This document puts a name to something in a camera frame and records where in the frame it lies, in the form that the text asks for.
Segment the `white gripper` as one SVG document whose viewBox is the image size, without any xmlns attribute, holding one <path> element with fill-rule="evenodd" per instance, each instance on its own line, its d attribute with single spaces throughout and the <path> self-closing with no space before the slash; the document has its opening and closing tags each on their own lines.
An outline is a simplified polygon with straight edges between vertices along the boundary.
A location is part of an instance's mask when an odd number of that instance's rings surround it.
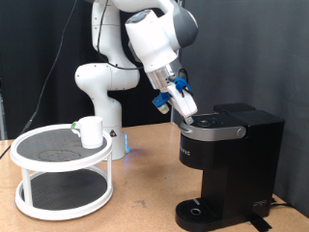
<svg viewBox="0 0 309 232">
<path fill-rule="evenodd" d="M 180 93 L 175 84 L 169 85 L 167 91 L 171 96 L 169 103 L 184 117 L 183 120 L 191 125 L 194 122 L 191 116 L 198 111 L 192 96 L 186 91 Z"/>
</svg>

